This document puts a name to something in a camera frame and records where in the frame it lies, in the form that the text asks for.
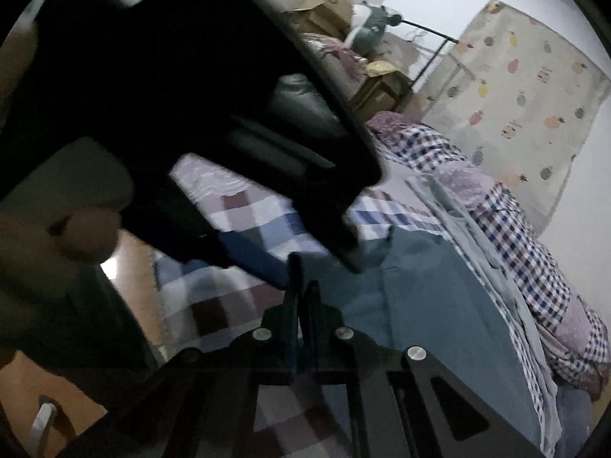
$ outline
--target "wooden floor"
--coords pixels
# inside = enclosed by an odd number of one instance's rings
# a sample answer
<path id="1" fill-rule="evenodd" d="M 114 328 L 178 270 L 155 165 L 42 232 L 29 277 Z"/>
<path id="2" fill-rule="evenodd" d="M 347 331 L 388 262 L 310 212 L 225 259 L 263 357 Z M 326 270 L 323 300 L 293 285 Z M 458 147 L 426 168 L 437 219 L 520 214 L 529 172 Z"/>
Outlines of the wooden floor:
<path id="1" fill-rule="evenodd" d="M 150 248 L 128 233 L 123 233 L 113 256 L 116 277 L 112 280 L 134 312 L 149 341 L 163 345 L 161 307 L 155 291 Z M 38 367 L 22 353 L 0 370 L 0 402 L 17 438 L 25 444 L 38 412 L 39 395 L 50 396 L 62 405 L 77 434 L 105 414 L 105 409 L 61 377 Z M 45 458 L 53 458 L 65 446 L 65 440 L 51 430 Z"/>

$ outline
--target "curtain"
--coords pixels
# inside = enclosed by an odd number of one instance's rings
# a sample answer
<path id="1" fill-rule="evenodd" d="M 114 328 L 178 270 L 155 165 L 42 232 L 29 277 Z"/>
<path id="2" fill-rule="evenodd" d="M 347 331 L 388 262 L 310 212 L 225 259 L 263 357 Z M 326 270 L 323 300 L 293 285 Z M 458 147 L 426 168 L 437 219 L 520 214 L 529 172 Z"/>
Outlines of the curtain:
<path id="1" fill-rule="evenodd" d="M 491 0 L 407 112 L 503 182 L 540 233 L 609 90 L 609 79 L 566 39 Z"/>

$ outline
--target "triangular cutout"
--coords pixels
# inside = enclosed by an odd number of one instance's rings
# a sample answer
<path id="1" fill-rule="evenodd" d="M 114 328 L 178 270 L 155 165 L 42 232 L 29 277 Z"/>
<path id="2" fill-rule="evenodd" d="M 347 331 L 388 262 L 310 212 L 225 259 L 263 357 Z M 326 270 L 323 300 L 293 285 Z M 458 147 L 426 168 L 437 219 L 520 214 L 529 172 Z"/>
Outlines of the triangular cutout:
<path id="1" fill-rule="evenodd" d="M 488 420 L 479 414 L 444 379 L 433 377 L 431 385 L 450 425 L 454 439 L 464 441 L 490 427 Z"/>

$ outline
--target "checkered blanket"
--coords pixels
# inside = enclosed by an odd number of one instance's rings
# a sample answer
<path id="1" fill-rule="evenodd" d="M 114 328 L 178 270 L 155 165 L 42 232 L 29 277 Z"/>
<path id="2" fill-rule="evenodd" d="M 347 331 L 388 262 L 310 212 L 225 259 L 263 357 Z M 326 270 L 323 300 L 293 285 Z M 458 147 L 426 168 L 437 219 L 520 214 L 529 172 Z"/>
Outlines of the checkered blanket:
<path id="1" fill-rule="evenodd" d="M 481 174 L 456 146 L 430 126 L 410 122 L 392 112 L 378 114 L 369 126 L 405 166 L 435 174 L 443 166 L 459 162 L 466 170 L 471 169 L 471 174 Z M 473 181 L 452 184 L 457 191 L 469 184 L 480 185 Z M 611 366 L 609 338 L 603 321 L 571 291 L 557 261 L 539 241 L 519 203 L 503 184 L 492 181 L 476 195 L 472 205 L 465 203 L 465 206 L 512 271 L 538 325 L 552 369 L 598 399 L 608 382 Z M 580 344 L 575 342 L 578 337 L 583 339 Z"/>
<path id="2" fill-rule="evenodd" d="M 380 149 L 383 156 L 398 160 L 382 146 Z M 173 174 L 219 229 L 240 232 L 281 260 L 291 252 L 325 253 L 305 232 L 286 198 L 195 157 L 185 157 Z M 391 226 L 398 226 L 441 235 L 452 242 L 441 222 L 424 205 L 406 206 L 378 190 L 364 191 L 348 216 L 364 240 L 386 237 Z M 166 325 L 178 349 L 196 346 L 210 351 L 225 347 L 240 334 L 258 327 L 265 309 L 282 301 L 282 292 L 235 268 L 222 270 L 201 261 L 180 264 L 158 255 L 156 270 Z M 508 326 L 543 428 L 543 397 L 529 348 L 515 332 L 506 306 L 498 298 L 491 299 Z M 297 458 L 302 453 L 320 458 L 351 455 L 349 439 L 329 413 L 320 388 L 307 376 L 292 387 L 269 387 L 260 393 L 249 449 L 249 456 L 270 458 Z"/>

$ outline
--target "white light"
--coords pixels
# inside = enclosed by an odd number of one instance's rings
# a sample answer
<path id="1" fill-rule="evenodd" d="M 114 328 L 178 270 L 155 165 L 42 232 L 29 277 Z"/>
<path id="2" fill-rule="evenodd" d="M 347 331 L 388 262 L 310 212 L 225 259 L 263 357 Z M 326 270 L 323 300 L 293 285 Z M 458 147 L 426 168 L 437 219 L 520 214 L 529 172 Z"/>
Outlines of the white light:
<path id="1" fill-rule="evenodd" d="M 106 260 L 100 267 L 111 281 L 117 278 L 117 257 L 112 256 Z"/>

